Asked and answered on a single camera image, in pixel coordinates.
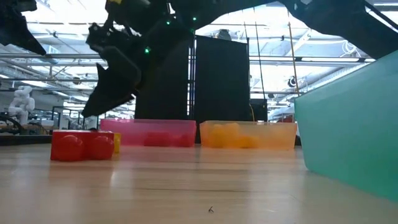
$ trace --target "pink plastic container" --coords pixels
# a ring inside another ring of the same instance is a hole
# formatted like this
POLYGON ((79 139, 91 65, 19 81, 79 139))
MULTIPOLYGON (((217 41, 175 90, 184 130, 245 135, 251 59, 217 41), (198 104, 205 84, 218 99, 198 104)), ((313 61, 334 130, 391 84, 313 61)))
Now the pink plastic container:
POLYGON ((122 146, 193 147, 196 122, 155 119, 102 119, 101 130, 121 133, 122 146))

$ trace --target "orange translucent bin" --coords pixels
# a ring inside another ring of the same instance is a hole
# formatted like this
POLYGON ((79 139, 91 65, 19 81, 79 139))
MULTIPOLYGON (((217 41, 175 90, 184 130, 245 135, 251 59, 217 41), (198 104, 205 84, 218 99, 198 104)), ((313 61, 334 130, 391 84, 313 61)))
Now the orange translucent bin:
POLYGON ((203 147, 294 149, 295 123, 206 121, 200 124, 203 147))
POLYGON ((101 130, 121 133, 122 146, 193 147, 195 121, 102 119, 101 130))

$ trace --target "teal translucent bin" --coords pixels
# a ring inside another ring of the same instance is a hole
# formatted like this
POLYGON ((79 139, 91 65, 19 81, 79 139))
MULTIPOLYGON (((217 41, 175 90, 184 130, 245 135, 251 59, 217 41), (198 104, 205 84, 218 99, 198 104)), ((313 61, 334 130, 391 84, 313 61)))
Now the teal translucent bin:
POLYGON ((398 202, 398 52, 295 100, 305 164, 398 202))

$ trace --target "white humanoid robot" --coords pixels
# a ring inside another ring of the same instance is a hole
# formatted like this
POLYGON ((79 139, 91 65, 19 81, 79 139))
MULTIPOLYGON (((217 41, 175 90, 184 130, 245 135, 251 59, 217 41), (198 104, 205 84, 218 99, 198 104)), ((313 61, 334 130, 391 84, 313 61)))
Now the white humanoid robot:
POLYGON ((32 87, 20 86, 14 92, 14 99, 8 107, 9 116, 17 116, 21 125, 27 124, 28 114, 35 108, 35 100, 30 97, 32 87))

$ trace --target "ceiling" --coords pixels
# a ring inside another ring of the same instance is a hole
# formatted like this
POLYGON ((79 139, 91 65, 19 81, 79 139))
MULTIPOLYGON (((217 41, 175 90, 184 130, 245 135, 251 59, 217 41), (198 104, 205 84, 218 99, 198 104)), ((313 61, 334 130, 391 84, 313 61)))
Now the ceiling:
MULTIPOLYGON (((9 58, 13 62, 38 71, 38 74, 30 73, 36 77, 57 74, 56 78, 80 77, 97 79, 95 62, 101 60, 79 60, 80 54, 95 54, 85 44, 88 35, 88 27, 92 22, 102 23, 106 20, 107 13, 104 10, 106 0, 37 0, 38 10, 25 12, 28 27, 33 35, 44 45, 51 45, 56 53, 75 54, 76 59, 60 60, 59 64, 84 63, 88 66, 54 66, 38 60, 24 60, 9 58)), ((383 13, 398 22, 398 0, 373 0, 377 7, 381 7, 383 13)), ((303 22, 288 15, 285 7, 278 3, 258 6, 255 12, 252 9, 233 12, 223 15, 212 24, 197 30, 198 35, 214 37, 220 29, 228 29, 233 41, 247 42, 249 39, 249 53, 251 59, 252 97, 262 98, 261 75, 264 80, 265 91, 293 91, 287 85, 293 77, 295 70, 292 61, 290 45, 289 21, 292 28, 292 41, 294 43, 295 56, 308 58, 306 62, 297 64, 296 73, 300 87, 308 89, 312 83, 332 75, 347 67, 360 65, 358 57, 368 57, 363 51, 357 49, 341 37, 324 35, 309 29, 303 22), (310 57, 323 57, 318 62, 311 61, 310 57)), ((14 47, 0 45, 0 53, 24 54, 26 51, 14 47)), ((0 63, 0 73, 6 63, 0 63)), ((81 83, 53 83, 52 86, 62 88, 92 89, 95 82, 81 83)))

